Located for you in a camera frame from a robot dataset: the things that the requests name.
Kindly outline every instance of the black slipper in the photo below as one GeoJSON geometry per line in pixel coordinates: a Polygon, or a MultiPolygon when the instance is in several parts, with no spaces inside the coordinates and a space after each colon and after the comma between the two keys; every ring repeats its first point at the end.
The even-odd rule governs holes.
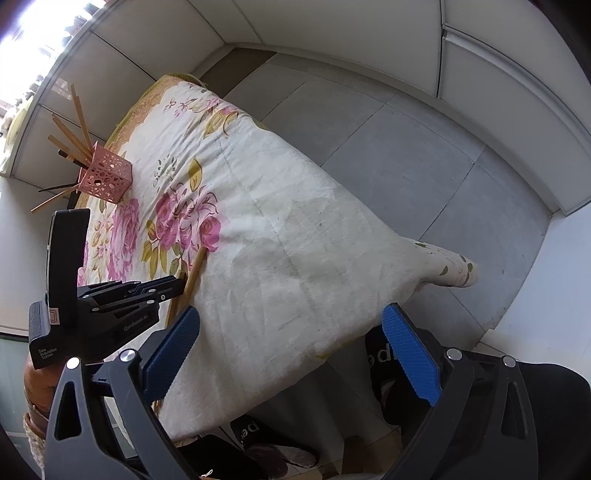
{"type": "Polygon", "coordinates": [[[381,325],[365,335],[365,349],[372,390],[382,407],[384,420],[390,425],[402,426],[410,418],[424,415],[426,401],[415,393],[381,325]]]}
{"type": "Polygon", "coordinates": [[[242,443],[244,452],[249,456],[256,455],[259,462],[264,456],[275,456],[290,465],[314,468],[320,459],[313,448],[289,439],[249,415],[232,421],[230,427],[242,443]]]}

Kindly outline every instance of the pink basket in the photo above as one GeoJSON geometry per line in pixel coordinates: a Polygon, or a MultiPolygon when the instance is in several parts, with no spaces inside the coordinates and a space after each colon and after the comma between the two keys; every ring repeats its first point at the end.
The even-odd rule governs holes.
{"type": "Polygon", "coordinates": [[[131,163],[96,143],[92,162],[78,189],[106,202],[118,203],[133,181],[131,163]]]}

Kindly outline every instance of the chopstick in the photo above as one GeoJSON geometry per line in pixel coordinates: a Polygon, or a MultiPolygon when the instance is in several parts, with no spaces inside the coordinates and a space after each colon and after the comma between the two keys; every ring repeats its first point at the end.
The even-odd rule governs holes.
{"type": "MultiPolygon", "coordinates": [[[[195,258],[195,263],[193,264],[193,268],[189,273],[189,277],[187,279],[187,283],[185,284],[185,289],[183,294],[180,297],[176,297],[170,301],[168,305],[168,313],[166,315],[166,322],[164,327],[167,328],[170,323],[176,318],[177,313],[183,310],[189,303],[191,302],[191,296],[193,295],[193,290],[195,289],[195,283],[197,282],[197,278],[199,277],[199,272],[201,272],[201,267],[203,265],[203,260],[205,260],[205,256],[207,255],[207,248],[201,246],[199,250],[197,250],[197,257],[195,258]]],[[[154,415],[158,417],[160,414],[160,410],[162,409],[162,400],[156,400],[152,405],[154,409],[154,415]]]]}
{"type": "Polygon", "coordinates": [[[65,126],[64,122],[62,122],[56,114],[51,116],[53,122],[57,125],[57,127],[62,131],[62,133],[66,136],[66,138],[72,142],[72,144],[76,147],[78,151],[82,154],[82,157],[90,161],[92,159],[91,151],[84,146],[84,144],[78,140],[77,136],[75,136],[68,127],[65,126]]]}
{"type": "Polygon", "coordinates": [[[46,189],[41,189],[41,190],[37,190],[38,192],[49,192],[49,190],[55,190],[55,189],[65,189],[67,187],[74,187],[77,186],[79,184],[79,182],[74,182],[74,183],[66,183],[65,185],[56,185],[55,187],[49,187],[46,189]]]}
{"type": "Polygon", "coordinates": [[[79,161],[75,160],[74,158],[72,158],[71,156],[69,156],[67,154],[67,152],[64,152],[61,148],[57,151],[57,154],[60,157],[65,158],[67,161],[71,161],[74,165],[76,165],[76,166],[78,166],[80,168],[83,168],[85,170],[88,170],[90,168],[90,166],[87,165],[86,163],[79,162],[79,161]]]}
{"type": "Polygon", "coordinates": [[[72,85],[70,85],[70,93],[72,94],[74,108],[76,109],[76,115],[78,116],[78,121],[80,122],[80,128],[82,129],[84,140],[86,140],[86,146],[88,147],[88,150],[90,150],[90,152],[92,153],[92,142],[90,141],[90,134],[88,133],[86,119],[84,118],[84,112],[82,111],[82,104],[80,103],[80,97],[76,95],[76,89],[74,88],[73,83],[72,85]]]}
{"type": "Polygon", "coordinates": [[[49,205],[51,202],[53,202],[54,200],[57,200],[58,198],[63,197],[64,195],[68,195],[69,193],[72,193],[74,190],[76,190],[78,188],[80,184],[77,183],[76,185],[64,190],[61,193],[58,193],[57,195],[51,197],[50,199],[46,200],[45,202],[43,202],[40,205],[37,205],[33,210],[31,210],[31,213],[35,213],[38,212],[39,210],[45,208],[47,205],[49,205]]]}
{"type": "Polygon", "coordinates": [[[90,166],[90,164],[87,162],[86,159],[82,161],[79,158],[79,155],[75,155],[74,152],[69,147],[67,147],[64,143],[62,143],[61,141],[59,141],[53,135],[49,135],[47,137],[47,139],[51,143],[53,143],[57,148],[59,148],[60,150],[63,150],[66,153],[67,157],[70,157],[70,158],[72,158],[72,160],[76,160],[77,162],[84,164],[85,165],[85,168],[88,168],[90,166]]]}

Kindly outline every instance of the wooden stick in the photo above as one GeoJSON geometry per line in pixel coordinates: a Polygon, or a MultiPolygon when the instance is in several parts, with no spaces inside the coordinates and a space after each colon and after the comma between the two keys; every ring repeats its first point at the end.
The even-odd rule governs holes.
{"type": "Polygon", "coordinates": [[[73,83],[70,85],[70,93],[72,94],[74,108],[76,109],[76,115],[78,116],[78,121],[80,122],[80,128],[82,129],[84,140],[86,140],[86,146],[88,147],[88,150],[92,152],[92,142],[90,141],[90,135],[86,126],[86,119],[84,118],[84,112],[82,111],[82,104],[80,103],[80,97],[76,95],[76,89],[74,88],[73,83]]]}
{"type": "Polygon", "coordinates": [[[60,140],[58,140],[56,137],[54,137],[53,135],[49,135],[49,137],[47,137],[47,139],[53,143],[57,148],[59,148],[60,150],[63,150],[64,152],[66,152],[66,154],[68,155],[68,157],[70,157],[72,160],[76,160],[84,165],[86,165],[87,167],[90,166],[90,164],[88,163],[87,159],[81,160],[80,159],[80,155],[74,155],[74,152],[67,147],[64,143],[62,143],[60,140]]]}
{"type": "MultiPolygon", "coordinates": [[[[181,273],[178,275],[178,278],[184,278],[185,280],[187,280],[187,274],[181,271],[181,273]]],[[[168,304],[168,312],[166,314],[166,321],[164,322],[164,328],[167,328],[169,325],[171,325],[174,319],[176,318],[178,312],[178,304],[180,302],[181,296],[182,295],[179,295],[178,297],[175,297],[172,300],[170,300],[170,303],[168,304]]]]}
{"type": "MultiPolygon", "coordinates": [[[[177,313],[180,312],[183,308],[185,308],[189,303],[191,303],[191,297],[193,296],[193,290],[195,289],[195,283],[197,282],[197,278],[199,277],[199,272],[201,272],[201,266],[203,265],[203,260],[205,260],[205,256],[207,255],[207,248],[203,245],[199,247],[197,250],[197,257],[195,258],[195,262],[193,263],[193,268],[189,273],[189,277],[187,279],[187,283],[185,284],[185,289],[183,295],[180,297],[176,297],[170,301],[170,305],[168,306],[168,313],[166,315],[166,326],[169,326],[170,322],[172,322],[177,313]]],[[[154,409],[154,415],[158,417],[160,414],[160,410],[162,409],[162,400],[156,400],[152,404],[152,408],[154,409]]]]}
{"type": "Polygon", "coordinates": [[[43,202],[41,205],[37,205],[33,210],[31,210],[31,213],[35,213],[35,212],[45,208],[47,205],[49,205],[54,200],[57,200],[58,198],[61,198],[64,195],[68,195],[69,193],[72,193],[79,186],[80,186],[80,184],[78,183],[78,184],[74,185],[73,187],[70,187],[69,189],[64,190],[63,192],[58,193],[57,195],[55,195],[55,196],[51,197],[50,199],[46,200],[45,202],[43,202]]]}
{"type": "Polygon", "coordinates": [[[57,125],[57,127],[62,131],[62,133],[66,136],[66,138],[72,142],[72,144],[76,147],[78,151],[82,154],[84,158],[87,158],[89,161],[92,158],[92,153],[88,150],[84,144],[78,140],[78,137],[75,136],[68,127],[65,126],[64,122],[62,122],[57,115],[52,115],[51,118],[53,122],[57,125]]]}
{"type": "Polygon", "coordinates": [[[203,265],[203,260],[205,260],[206,254],[207,248],[203,246],[199,247],[199,250],[197,250],[197,257],[195,258],[195,262],[193,263],[193,268],[189,272],[189,277],[187,279],[187,284],[185,285],[185,290],[183,292],[183,295],[180,297],[180,301],[178,303],[179,312],[191,303],[191,296],[193,296],[195,282],[199,277],[199,272],[201,271],[201,266],[203,265]]]}

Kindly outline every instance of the metal screw head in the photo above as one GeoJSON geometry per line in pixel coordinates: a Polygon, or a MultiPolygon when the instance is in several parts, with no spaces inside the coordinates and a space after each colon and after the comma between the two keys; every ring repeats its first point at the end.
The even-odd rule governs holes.
{"type": "Polygon", "coordinates": [[[509,368],[513,368],[514,366],[517,365],[517,362],[515,361],[515,359],[509,355],[505,355],[503,357],[503,363],[505,364],[506,367],[509,367],[509,368]]]}
{"type": "Polygon", "coordinates": [[[131,362],[135,358],[135,350],[132,350],[131,348],[123,350],[119,355],[119,358],[121,358],[122,362],[131,362]]]}
{"type": "Polygon", "coordinates": [[[80,359],[77,356],[73,356],[66,362],[66,367],[70,370],[74,370],[78,365],[80,365],[80,359]]]}
{"type": "Polygon", "coordinates": [[[457,348],[450,348],[447,351],[447,357],[450,360],[455,360],[457,362],[458,360],[462,359],[462,352],[459,351],[457,348]]]}

